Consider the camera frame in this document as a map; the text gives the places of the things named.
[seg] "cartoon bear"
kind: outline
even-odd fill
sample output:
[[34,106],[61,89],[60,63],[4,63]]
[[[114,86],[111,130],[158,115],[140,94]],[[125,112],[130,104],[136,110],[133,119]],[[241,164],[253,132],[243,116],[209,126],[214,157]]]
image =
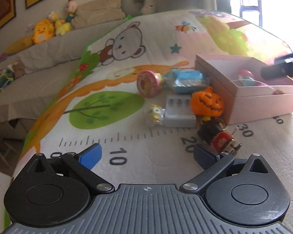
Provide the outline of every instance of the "cartoon bear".
[[114,60],[125,60],[129,57],[138,58],[145,52],[142,45],[142,33],[139,30],[140,22],[131,23],[116,39],[109,39],[105,48],[100,52],[100,65],[108,65]]

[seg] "beige sofa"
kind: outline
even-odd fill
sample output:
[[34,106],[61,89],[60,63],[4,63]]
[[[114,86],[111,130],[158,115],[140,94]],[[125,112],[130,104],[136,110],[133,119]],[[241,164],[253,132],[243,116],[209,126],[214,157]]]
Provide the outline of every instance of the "beige sofa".
[[85,46],[122,22],[111,21],[68,32],[0,63],[0,70],[17,60],[26,67],[26,74],[0,94],[0,136],[24,140],[47,104],[67,83]]

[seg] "open box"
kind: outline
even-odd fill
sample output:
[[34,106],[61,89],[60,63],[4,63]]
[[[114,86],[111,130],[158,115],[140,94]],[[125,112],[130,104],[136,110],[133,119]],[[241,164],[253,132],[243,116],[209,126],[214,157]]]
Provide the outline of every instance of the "open box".
[[[211,77],[214,92],[224,100],[222,119],[237,124],[271,118],[293,111],[293,80],[289,77],[265,81],[260,71],[267,65],[256,58],[197,54],[195,69]],[[249,70],[254,79],[269,86],[243,86],[238,72]],[[273,95],[275,91],[283,94]]]

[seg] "metal screw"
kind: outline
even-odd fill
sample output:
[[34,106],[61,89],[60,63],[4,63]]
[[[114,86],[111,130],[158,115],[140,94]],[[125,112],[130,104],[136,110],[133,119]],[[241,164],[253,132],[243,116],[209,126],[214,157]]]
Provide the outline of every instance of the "metal screw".
[[194,183],[186,183],[182,187],[183,187],[183,189],[188,190],[188,191],[194,191],[199,188],[197,186],[197,184],[194,184]]
[[98,184],[96,188],[100,191],[108,191],[112,189],[112,186],[107,183]]

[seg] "star illustration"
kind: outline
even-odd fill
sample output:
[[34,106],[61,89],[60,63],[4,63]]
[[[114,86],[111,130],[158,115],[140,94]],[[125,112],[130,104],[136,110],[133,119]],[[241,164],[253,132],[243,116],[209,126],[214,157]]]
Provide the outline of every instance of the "star illustration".
[[171,46],[170,49],[172,50],[172,54],[173,53],[179,54],[179,50],[181,49],[181,47],[175,44],[174,46]]

